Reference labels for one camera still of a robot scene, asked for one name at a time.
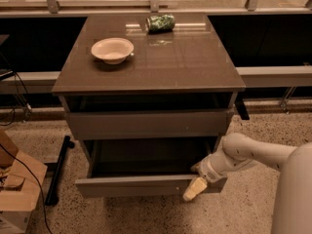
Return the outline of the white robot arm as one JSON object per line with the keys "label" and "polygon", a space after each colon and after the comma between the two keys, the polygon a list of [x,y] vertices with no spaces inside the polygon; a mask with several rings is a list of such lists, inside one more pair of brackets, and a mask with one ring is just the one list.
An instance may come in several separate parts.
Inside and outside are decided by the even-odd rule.
{"label": "white robot arm", "polygon": [[193,200],[209,184],[257,161],[280,173],[271,234],[312,234],[312,143],[299,147],[254,140],[239,133],[225,136],[221,147],[192,167],[197,175],[184,191]]}

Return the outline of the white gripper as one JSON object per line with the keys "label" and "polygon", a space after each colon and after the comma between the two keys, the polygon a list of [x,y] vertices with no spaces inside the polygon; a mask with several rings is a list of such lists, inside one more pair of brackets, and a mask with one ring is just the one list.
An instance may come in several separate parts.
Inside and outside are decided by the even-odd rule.
{"label": "white gripper", "polygon": [[224,156],[216,153],[210,154],[202,161],[194,164],[191,167],[191,171],[198,173],[200,176],[191,180],[183,193],[183,199],[191,201],[208,187],[208,182],[215,183],[226,178],[226,175],[223,173],[225,168]]}

